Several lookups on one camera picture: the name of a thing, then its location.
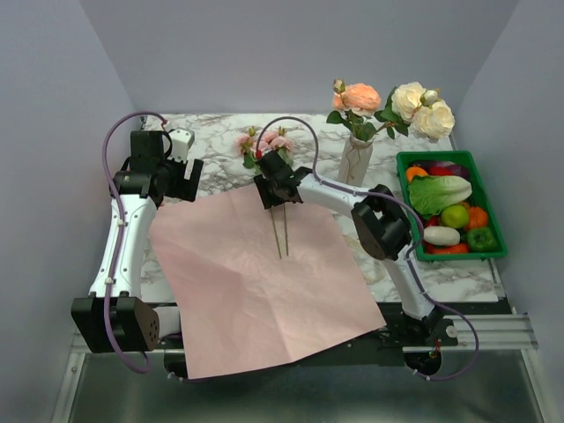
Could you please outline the peach rose stem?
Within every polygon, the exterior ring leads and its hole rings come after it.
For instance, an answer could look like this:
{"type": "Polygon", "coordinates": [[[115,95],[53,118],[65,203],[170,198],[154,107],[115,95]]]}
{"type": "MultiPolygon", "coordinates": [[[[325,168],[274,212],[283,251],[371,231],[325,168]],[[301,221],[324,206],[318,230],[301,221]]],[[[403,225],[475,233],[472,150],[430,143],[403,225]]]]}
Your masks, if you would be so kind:
{"type": "Polygon", "coordinates": [[[334,80],[332,90],[332,110],[326,122],[345,126],[359,141],[370,141],[376,133],[370,119],[381,105],[380,94],[371,85],[347,85],[341,78],[334,80]]]}

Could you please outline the pink flower bouquet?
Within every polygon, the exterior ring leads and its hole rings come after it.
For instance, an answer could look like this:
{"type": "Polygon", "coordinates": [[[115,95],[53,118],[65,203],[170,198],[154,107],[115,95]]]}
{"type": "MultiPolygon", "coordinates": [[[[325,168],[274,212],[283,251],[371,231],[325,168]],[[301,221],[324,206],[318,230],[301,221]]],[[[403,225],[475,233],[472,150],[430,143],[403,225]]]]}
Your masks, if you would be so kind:
{"type": "Polygon", "coordinates": [[[258,189],[263,207],[270,213],[274,240],[278,257],[289,255],[289,240],[287,228],[286,205],[283,199],[274,192],[276,174],[280,173],[285,165],[293,164],[293,142],[286,136],[286,129],[279,127],[277,130],[263,130],[259,132],[254,126],[239,135],[235,141],[237,150],[242,156],[242,165],[254,172],[254,183],[258,189]],[[274,209],[282,207],[284,240],[278,236],[277,221],[274,209]]]}

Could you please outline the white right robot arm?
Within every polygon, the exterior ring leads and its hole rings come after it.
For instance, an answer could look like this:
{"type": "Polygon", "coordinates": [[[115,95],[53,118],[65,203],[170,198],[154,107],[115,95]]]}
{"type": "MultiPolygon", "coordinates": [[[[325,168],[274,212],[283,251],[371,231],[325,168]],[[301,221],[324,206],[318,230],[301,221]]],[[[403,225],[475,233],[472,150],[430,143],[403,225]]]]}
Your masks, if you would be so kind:
{"type": "Polygon", "coordinates": [[[276,152],[257,161],[254,178],[263,207],[314,204],[352,220],[359,242],[372,258],[383,262],[399,294],[405,334],[415,345],[425,345],[437,335],[443,313],[428,299],[419,268],[411,259],[410,221],[401,202],[384,185],[368,192],[314,175],[307,167],[292,169],[276,152]]]}

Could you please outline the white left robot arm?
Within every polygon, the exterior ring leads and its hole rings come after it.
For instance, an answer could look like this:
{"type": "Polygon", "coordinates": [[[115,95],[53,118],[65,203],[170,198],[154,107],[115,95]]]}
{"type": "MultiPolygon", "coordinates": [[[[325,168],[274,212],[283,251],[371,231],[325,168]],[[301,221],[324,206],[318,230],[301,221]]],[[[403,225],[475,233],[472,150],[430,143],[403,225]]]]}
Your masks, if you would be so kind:
{"type": "Polygon", "coordinates": [[[130,156],[110,189],[111,223],[100,269],[71,316],[93,353],[149,352],[160,337],[158,313],[141,299],[141,270],[149,229],[167,197],[193,202],[203,161],[189,160],[192,130],[137,130],[130,156]]]}

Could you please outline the cream white rose stem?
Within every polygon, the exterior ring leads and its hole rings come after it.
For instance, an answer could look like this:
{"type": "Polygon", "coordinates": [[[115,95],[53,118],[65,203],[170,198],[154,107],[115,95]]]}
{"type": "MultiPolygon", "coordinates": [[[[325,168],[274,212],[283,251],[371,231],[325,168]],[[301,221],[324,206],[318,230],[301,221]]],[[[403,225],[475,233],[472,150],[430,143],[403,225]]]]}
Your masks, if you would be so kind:
{"type": "Polygon", "coordinates": [[[436,89],[427,89],[419,82],[395,87],[389,94],[384,109],[374,114],[390,138],[397,134],[426,138],[431,143],[449,137],[456,119],[436,89]]]}

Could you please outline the pink wrapping paper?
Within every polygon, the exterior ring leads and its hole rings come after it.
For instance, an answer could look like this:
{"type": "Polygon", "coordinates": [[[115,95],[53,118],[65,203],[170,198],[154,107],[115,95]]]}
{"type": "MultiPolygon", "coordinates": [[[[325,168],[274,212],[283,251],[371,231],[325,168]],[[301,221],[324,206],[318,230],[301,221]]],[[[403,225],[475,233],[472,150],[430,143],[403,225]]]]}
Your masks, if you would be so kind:
{"type": "Polygon", "coordinates": [[[284,365],[385,324],[320,206],[270,213],[248,186],[166,205],[150,242],[180,309],[192,379],[284,365]]]}

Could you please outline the cream ribbon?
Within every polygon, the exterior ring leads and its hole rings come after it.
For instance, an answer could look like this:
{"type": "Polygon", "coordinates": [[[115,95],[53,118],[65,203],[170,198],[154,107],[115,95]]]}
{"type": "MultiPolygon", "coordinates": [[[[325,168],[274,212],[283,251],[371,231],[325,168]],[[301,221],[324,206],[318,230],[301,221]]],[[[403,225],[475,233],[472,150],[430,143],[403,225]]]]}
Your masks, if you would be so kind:
{"type": "Polygon", "coordinates": [[[360,242],[351,235],[344,235],[345,243],[352,251],[356,264],[359,266],[363,277],[368,285],[374,285],[383,281],[388,273],[383,264],[371,257],[360,245],[360,242]]]}

